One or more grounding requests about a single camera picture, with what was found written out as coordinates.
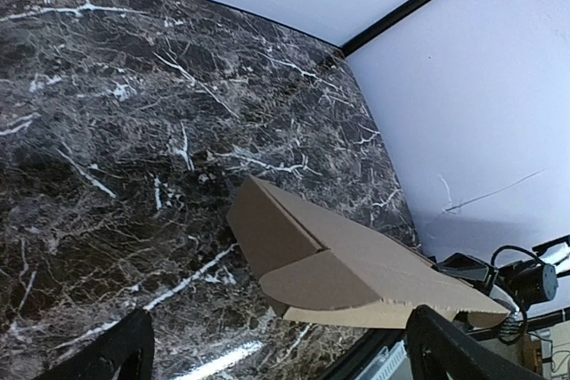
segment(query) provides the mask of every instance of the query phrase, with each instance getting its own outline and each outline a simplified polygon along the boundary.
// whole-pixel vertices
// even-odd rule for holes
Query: marble
[[[0,377],[134,307],[154,378],[313,378],[362,334],[277,319],[224,219],[249,174],[406,245],[338,49],[205,0],[0,0]]]

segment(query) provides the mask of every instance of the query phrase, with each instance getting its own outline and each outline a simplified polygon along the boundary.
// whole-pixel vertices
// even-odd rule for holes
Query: marble table
[[[205,0],[0,0],[0,378],[135,306],[158,380],[322,372],[362,330],[274,316],[224,219],[249,174],[417,245],[335,47]]]

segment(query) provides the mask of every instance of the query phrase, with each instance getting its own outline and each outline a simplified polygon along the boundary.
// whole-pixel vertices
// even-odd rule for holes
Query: brown cardboard box
[[[284,319],[405,328],[411,311],[427,304],[447,319],[474,313],[490,327],[509,313],[399,242],[269,182],[247,179],[227,218]]]

